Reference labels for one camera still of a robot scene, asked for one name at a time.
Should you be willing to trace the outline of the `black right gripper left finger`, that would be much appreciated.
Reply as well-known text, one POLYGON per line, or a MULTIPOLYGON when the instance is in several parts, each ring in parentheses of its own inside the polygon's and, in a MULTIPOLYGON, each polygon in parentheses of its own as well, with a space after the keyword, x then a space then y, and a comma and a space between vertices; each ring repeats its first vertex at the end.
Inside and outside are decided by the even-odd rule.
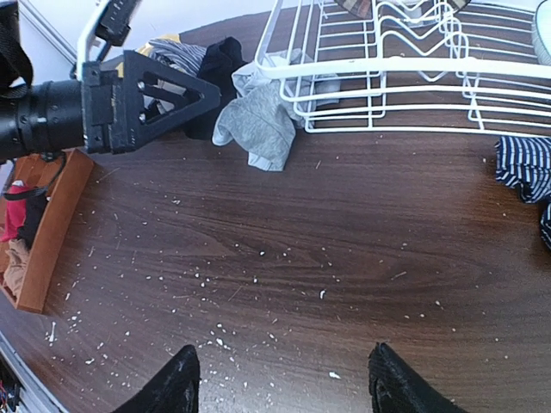
POLYGON ((114 413, 197 413, 200 380, 200 362, 195 347, 185 345, 114 413))

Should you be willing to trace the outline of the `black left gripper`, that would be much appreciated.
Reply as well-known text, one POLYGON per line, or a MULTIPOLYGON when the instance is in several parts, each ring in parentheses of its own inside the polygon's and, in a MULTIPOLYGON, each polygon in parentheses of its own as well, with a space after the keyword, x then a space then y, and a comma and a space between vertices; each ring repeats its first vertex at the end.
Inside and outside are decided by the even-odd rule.
POLYGON ((135 51, 123 77, 102 69, 125 40, 125 4, 106 1, 84 30, 73 76, 34 84, 23 51, 19 6, 1 3, 1 159, 84 147, 88 153, 136 151, 220 104, 220 89, 135 51))

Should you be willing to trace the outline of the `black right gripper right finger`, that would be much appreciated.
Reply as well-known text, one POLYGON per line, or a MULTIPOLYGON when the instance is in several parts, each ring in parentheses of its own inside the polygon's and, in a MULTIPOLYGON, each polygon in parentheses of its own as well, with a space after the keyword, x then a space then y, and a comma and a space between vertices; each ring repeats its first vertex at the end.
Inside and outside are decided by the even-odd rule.
POLYGON ((384 342, 377 343, 369 355, 368 377, 373 412, 465 412, 384 342))

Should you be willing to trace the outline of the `grey white underwear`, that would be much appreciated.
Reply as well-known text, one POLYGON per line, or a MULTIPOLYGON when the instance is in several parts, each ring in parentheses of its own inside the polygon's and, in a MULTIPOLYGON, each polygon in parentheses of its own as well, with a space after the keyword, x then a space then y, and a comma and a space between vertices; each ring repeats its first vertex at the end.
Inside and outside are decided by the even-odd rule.
POLYGON ((248 153, 251 167, 269 172, 284 170, 296 131, 306 126, 294 104, 282 99, 281 82, 266 77, 251 62, 232 74, 237 97, 220 112, 212 142, 237 143, 248 153))

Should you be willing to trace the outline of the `tan brown boxer underwear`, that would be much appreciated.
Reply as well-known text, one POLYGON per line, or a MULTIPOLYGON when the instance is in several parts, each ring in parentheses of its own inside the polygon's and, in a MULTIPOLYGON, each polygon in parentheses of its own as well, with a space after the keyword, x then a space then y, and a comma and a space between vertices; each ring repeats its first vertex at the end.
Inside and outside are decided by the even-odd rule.
POLYGON ((3 285, 17 299, 22 290, 23 278, 26 273, 29 249, 23 239, 11 239, 5 251, 8 266, 3 273, 3 285))

